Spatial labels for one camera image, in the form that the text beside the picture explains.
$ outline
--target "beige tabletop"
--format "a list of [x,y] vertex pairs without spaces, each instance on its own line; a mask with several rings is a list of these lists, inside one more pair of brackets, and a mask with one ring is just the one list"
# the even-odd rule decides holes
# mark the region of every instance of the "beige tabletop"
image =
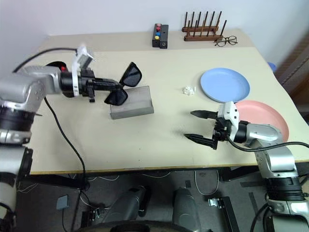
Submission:
[[[104,104],[108,92],[96,92],[96,102],[88,98],[48,96],[60,124],[82,155],[88,172],[141,169],[202,168],[256,165],[254,153],[241,152],[228,142],[218,149],[196,144],[183,136],[196,133],[211,138],[214,120],[190,115],[193,110],[217,111],[220,103],[201,90],[201,75],[212,68],[225,67],[244,75],[251,87],[248,100],[264,102],[276,109],[289,127],[289,141],[309,143],[309,127],[289,95],[277,82],[267,62],[241,31],[239,44],[215,47],[212,42],[184,42],[183,33],[170,32],[169,48],[151,47],[149,33],[74,35],[49,38],[40,50],[55,46],[76,47],[84,42],[94,51],[91,63],[96,77],[119,80],[133,61],[142,72],[139,86],[149,86],[154,114],[112,120]],[[70,67],[74,54],[46,54],[32,64],[45,65],[61,60]],[[195,95],[182,89],[197,87]],[[32,174],[71,173],[81,164],[62,138],[51,112],[43,102],[31,128],[28,147],[34,149]],[[290,146],[297,162],[309,161],[305,147]]]

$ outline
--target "crumpled paper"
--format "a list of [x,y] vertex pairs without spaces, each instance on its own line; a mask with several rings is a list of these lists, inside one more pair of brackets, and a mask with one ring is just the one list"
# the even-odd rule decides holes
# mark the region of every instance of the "crumpled paper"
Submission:
[[183,94],[190,96],[195,94],[196,90],[196,87],[192,88],[191,86],[186,86],[185,88],[183,88]]

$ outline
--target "floor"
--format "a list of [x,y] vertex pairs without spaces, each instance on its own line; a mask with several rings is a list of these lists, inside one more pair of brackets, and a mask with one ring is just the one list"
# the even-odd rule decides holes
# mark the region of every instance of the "floor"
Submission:
[[[167,173],[153,173],[148,175],[164,176]],[[153,178],[142,174],[122,174],[115,181],[107,181],[97,178],[91,181],[91,187],[86,192],[92,204],[111,205],[115,199],[129,188],[138,185],[149,185],[152,188],[152,197],[148,205],[147,214],[140,220],[171,221],[172,197],[174,190],[185,187],[185,181],[189,180],[189,188],[198,207],[198,213],[202,225],[202,232],[226,232],[224,213],[222,209],[210,207],[208,198],[229,196],[234,208],[235,216],[240,231],[249,231],[255,212],[265,203],[264,186],[257,185],[262,181],[259,173],[233,180],[231,182],[219,182],[218,190],[211,196],[202,196],[194,183],[194,171],[171,172],[163,178]],[[197,171],[197,183],[200,191],[212,192],[215,189],[217,172],[215,170]],[[23,183],[22,188],[31,183]],[[58,197],[68,194],[70,207],[64,211],[64,225],[70,231],[74,217],[74,209],[78,197],[78,191],[70,188],[60,188],[47,185],[38,185],[29,193],[17,194],[17,232],[53,232],[63,231],[62,212],[56,210]],[[74,229],[80,227],[81,215],[88,206],[79,203]],[[262,231],[261,219],[256,224],[255,231]]]

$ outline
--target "blue object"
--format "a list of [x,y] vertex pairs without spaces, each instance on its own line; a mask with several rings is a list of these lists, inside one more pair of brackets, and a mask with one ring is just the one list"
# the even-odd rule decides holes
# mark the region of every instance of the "blue object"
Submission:
[[250,92],[247,79],[232,69],[210,69],[202,75],[200,81],[204,93],[221,103],[241,101]]
[[277,66],[271,62],[268,62],[268,65],[270,66],[270,68],[272,69],[272,72],[274,73],[277,70]]

